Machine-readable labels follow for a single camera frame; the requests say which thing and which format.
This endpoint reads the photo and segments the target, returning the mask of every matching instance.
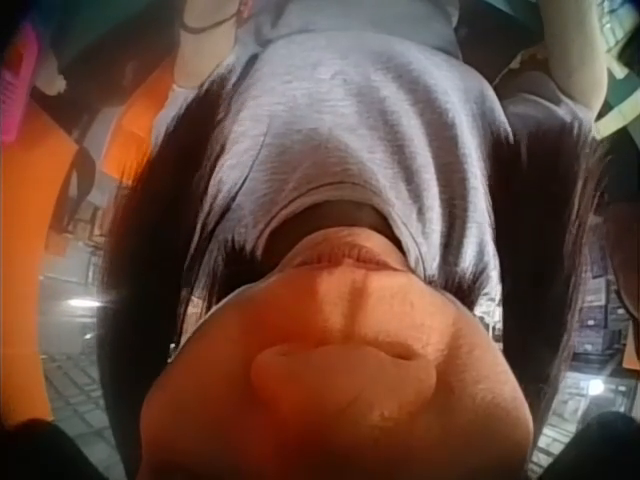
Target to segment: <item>woman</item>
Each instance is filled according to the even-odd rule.
[[[519,478],[569,356],[606,90],[595,6],[540,6],[549,74],[496,93],[455,1],[262,2],[235,44],[237,2],[187,2],[172,126],[106,259],[130,476]],[[475,318],[500,308],[504,355]]]

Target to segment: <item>long dark hair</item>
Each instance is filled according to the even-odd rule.
[[[255,256],[234,245],[215,258],[209,250],[233,203],[214,215],[215,192],[209,189],[225,151],[228,85],[221,76],[185,108],[124,195],[112,226],[98,362],[130,477],[140,462],[142,403],[180,338],[189,299],[197,290],[208,309],[265,274]],[[492,145],[489,187],[504,290],[504,354],[539,430],[570,355],[602,150],[577,125],[541,125],[524,135],[496,136]]]

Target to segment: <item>pink bottle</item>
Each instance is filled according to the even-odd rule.
[[[9,48],[0,73],[2,143],[11,143],[18,136],[37,60],[38,37],[33,27],[26,23]]]

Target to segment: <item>light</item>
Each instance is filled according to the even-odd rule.
[[[587,387],[587,393],[594,397],[604,392],[604,382],[599,378],[589,380],[589,386]]]
[[[102,305],[95,298],[72,298],[70,300],[67,300],[67,303],[72,307],[79,308],[96,308]]]

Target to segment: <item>gray t-shirt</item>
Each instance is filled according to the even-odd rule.
[[[300,15],[298,30],[296,17],[283,14],[288,31],[256,35],[263,44],[257,50],[260,42],[245,38],[252,47],[231,62],[242,82],[229,118],[228,150],[211,179],[219,199],[214,211],[237,197],[213,254],[230,240],[260,254],[270,232],[305,208],[358,201],[386,216],[417,275],[487,271],[475,313],[499,321],[489,140],[532,118],[566,122],[584,112],[535,73],[501,103],[457,58],[455,44],[447,49],[437,38],[432,45],[426,37],[416,40],[418,34],[390,35],[381,27],[350,29],[344,21],[330,28],[326,18],[315,18],[321,27],[310,28]],[[439,21],[446,25],[450,18]],[[448,28],[453,34],[451,23]]]

